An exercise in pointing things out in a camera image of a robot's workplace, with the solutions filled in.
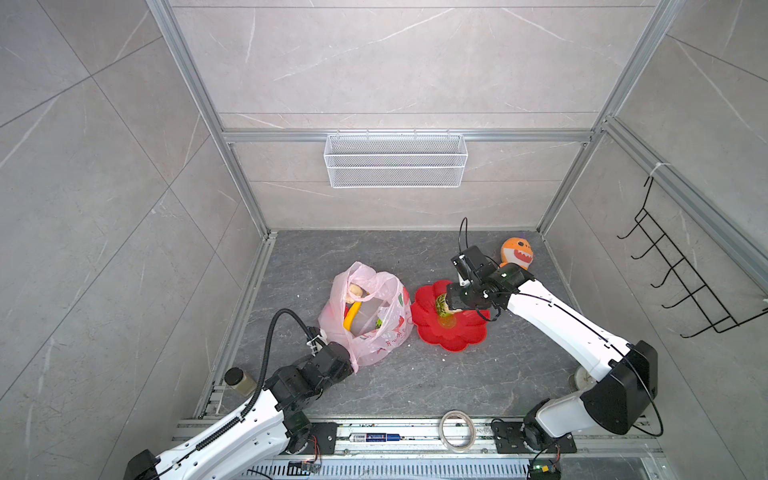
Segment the green fake avocado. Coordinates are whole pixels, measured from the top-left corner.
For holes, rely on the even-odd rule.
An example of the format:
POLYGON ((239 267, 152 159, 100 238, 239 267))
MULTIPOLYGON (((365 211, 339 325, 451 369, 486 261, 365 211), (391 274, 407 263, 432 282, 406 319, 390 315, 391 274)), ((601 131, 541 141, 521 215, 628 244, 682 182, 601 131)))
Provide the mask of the green fake avocado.
POLYGON ((439 318, 449 318, 453 315, 453 311, 448 306, 446 294, 441 294, 435 299, 435 310, 439 318))

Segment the red flower-shaped plate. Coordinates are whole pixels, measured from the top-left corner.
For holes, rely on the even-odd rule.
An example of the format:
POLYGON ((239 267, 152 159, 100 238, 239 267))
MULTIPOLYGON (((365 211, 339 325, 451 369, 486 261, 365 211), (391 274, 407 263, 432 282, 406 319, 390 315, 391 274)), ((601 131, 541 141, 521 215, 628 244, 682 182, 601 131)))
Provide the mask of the red flower-shaped plate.
POLYGON ((449 280, 440 280, 419 288, 411 306, 412 319, 424 342, 449 352, 461 352, 486 339, 489 311, 453 311, 451 317, 439 318, 435 299, 447 293, 449 284, 449 280))

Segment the pink plastic bag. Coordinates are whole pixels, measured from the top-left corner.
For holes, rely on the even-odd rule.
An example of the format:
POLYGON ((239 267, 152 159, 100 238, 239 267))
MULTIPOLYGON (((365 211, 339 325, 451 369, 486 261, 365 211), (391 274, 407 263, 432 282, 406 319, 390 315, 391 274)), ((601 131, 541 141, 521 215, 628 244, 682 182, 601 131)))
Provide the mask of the pink plastic bag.
POLYGON ((334 278, 318 322, 329 341, 348 350, 354 371, 384 359, 408 339, 414 326, 410 295, 400 279, 361 262, 353 263, 334 278), (361 286, 373 296, 362 303, 351 331, 343 327, 349 283, 361 286))

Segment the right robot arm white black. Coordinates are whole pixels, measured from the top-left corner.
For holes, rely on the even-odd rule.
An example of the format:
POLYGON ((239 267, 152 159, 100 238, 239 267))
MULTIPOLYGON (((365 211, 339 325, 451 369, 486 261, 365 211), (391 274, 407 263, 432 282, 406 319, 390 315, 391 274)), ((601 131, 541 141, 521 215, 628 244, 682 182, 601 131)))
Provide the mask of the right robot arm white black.
POLYGON ((518 316, 547 335, 583 367, 594 383, 530 410, 521 426, 526 447, 547 449, 575 431, 600 427, 625 435, 654 407, 658 392, 658 353, 594 324, 552 294, 516 264, 497 267, 476 246, 452 259, 457 281, 446 288, 450 311, 493 309, 518 316))

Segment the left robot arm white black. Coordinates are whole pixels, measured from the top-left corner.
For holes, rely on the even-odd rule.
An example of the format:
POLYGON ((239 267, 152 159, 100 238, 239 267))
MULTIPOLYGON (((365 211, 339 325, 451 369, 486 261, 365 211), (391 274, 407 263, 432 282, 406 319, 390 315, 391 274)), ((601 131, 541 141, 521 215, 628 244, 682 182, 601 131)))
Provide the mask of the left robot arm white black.
POLYGON ((331 342, 304 362, 281 367, 264 387, 217 423, 161 453, 129 460, 126 479, 232 479, 263 459, 296 453, 311 443, 304 409, 353 373, 349 352, 331 342))

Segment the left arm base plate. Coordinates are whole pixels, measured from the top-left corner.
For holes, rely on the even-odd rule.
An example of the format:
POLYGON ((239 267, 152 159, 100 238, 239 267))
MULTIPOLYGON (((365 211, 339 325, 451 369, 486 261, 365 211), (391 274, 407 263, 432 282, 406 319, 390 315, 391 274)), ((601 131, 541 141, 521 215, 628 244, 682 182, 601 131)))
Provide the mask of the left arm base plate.
POLYGON ((302 447, 300 455, 314 455, 315 448, 321 456, 333 455, 337 443, 339 424, 335 422, 317 422, 311 425, 311 431, 306 440, 299 442, 302 447))

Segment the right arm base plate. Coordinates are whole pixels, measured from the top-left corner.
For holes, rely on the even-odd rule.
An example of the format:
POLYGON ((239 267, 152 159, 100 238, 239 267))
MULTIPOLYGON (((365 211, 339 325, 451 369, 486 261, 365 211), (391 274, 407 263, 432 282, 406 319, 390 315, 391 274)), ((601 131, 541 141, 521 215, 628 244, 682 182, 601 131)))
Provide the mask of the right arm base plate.
POLYGON ((522 420, 502 420, 494 418, 490 422, 492 436, 497 452, 500 454, 565 453, 577 452, 571 434, 553 438, 522 420))

